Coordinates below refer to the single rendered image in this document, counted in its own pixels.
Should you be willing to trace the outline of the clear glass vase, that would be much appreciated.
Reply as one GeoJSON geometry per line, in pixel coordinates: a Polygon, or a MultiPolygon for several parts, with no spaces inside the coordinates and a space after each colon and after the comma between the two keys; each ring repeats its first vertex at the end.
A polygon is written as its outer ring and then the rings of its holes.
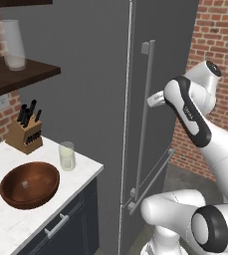
{"type": "Polygon", "coordinates": [[[4,60],[11,71],[22,71],[26,68],[26,56],[18,20],[3,20],[0,23],[3,34],[0,38],[6,44],[4,60]]]}

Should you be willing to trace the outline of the dark blue cabinet drawer front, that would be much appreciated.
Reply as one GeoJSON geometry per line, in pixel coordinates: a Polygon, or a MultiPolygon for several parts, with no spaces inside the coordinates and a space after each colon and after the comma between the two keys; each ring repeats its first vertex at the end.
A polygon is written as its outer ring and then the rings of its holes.
{"type": "Polygon", "coordinates": [[[49,238],[40,231],[17,255],[94,255],[99,244],[98,191],[94,178],[62,211],[64,225],[49,238]]]}

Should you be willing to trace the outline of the grey fridge drawer front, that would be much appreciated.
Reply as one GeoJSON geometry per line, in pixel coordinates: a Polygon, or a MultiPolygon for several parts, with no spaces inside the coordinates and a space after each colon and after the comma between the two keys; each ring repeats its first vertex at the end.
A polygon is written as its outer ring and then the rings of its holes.
{"type": "Polygon", "coordinates": [[[134,200],[136,180],[127,179],[126,198],[120,207],[118,255],[127,255],[143,229],[145,221],[140,213],[140,205],[148,196],[162,192],[170,158],[171,155],[166,152],[149,172],[142,169],[141,174],[145,174],[145,178],[140,180],[138,201],[134,200]]]}

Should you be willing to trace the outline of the wooden knife block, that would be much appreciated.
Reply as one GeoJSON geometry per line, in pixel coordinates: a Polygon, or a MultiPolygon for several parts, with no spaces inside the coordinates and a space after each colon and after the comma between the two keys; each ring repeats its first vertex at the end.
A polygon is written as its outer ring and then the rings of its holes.
{"type": "Polygon", "coordinates": [[[6,142],[16,149],[29,154],[43,145],[42,122],[35,121],[36,116],[32,115],[26,127],[23,127],[16,120],[12,120],[6,136],[6,142]]]}

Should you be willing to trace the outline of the glass of lemonade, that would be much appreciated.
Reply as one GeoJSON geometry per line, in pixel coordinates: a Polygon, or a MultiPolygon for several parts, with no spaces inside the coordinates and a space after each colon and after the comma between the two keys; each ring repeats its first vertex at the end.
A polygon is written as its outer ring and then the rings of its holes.
{"type": "Polygon", "coordinates": [[[75,147],[70,141],[59,144],[60,162],[63,170],[73,170],[76,167],[75,147]]]}

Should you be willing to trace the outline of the dark wooden wall shelf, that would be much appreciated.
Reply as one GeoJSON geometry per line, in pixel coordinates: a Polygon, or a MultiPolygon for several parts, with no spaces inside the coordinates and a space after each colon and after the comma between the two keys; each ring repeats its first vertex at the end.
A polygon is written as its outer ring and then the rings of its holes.
{"type": "Polygon", "coordinates": [[[0,0],[0,8],[49,4],[53,4],[53,0],[0,0]]]}
{"type": "Polygon", "coordinates": [[[22,71],[10,71],[0,57],[0,96],[46,80],[61,73],[61,68],[27,59],[22,71]]]}

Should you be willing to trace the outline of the dark blue cabinet door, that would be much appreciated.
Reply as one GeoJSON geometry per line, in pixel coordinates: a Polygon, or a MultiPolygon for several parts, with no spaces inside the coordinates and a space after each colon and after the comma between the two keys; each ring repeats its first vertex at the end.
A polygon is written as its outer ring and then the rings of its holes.
{"type": "Polygon", "coordinates": [[[60,255],[94,255],[99,248],[98,198],[94,195],[70,216],[63,228],[60,255]]]}

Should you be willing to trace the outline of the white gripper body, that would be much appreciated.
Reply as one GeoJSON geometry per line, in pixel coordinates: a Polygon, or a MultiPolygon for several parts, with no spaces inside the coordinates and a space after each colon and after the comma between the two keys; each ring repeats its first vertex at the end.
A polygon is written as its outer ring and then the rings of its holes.
{"type": "Polygon", "coordinates": [[[150,108],[159,107],[165,104],[163,91],[157,92],[147,99],[150,108]]]}

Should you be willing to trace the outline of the brown wooden bowl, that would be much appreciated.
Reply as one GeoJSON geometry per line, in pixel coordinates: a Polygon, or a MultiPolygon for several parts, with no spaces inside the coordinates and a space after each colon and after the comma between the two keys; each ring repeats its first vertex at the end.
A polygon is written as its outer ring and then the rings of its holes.
{"type": "Polygon", "coordinates": [[[47,162],[33,161],[9,171],[1,180],[0,195],[14,208],[33,209],[48,202],[57,192],[60,173],[47,162]],[[22,182],[29,182],[23,188],[22,182]]]}

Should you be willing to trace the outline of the grey fridge door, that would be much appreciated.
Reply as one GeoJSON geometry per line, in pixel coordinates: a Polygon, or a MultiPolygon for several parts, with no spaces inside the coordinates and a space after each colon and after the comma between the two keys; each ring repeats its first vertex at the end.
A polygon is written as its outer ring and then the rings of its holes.
{"type": "MultiPolygon", "coordinates": [[[[136,180],[142,122],[147,56],[141,45],[155,41],[149,95],[164,89],[172,78],[185,73],[199,0],[132,0],[130,57],[127,89],[125,168],[126,182],[136,180]]],[[[168,106],[147,111],[142,168],[149,172],[170,147],[175,113],[168,106]]]]}

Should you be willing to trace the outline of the grey fridge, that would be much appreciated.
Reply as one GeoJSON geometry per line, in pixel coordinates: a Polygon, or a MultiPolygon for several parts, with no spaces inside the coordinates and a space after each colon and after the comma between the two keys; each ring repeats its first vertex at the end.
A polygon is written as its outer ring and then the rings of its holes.
{"type": "Polygon", "coordinates": [[[19,21],[26,56],[60,75],[22,89],[37,100],[44,136],[70,140],[103,164],[98,176],[100,248],[118,255],[122,205],[132,0],[54,0],[4,8],[19,21]]]}

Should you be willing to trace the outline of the white wall outlet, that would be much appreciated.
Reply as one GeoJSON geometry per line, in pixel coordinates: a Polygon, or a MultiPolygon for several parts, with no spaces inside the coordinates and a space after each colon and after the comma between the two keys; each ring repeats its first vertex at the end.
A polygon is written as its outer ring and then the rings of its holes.
{"type": "Polygon", "coordinates": [[[0,111],[10,106],[9,96],[7,94],[0,96],[0,111]]]}

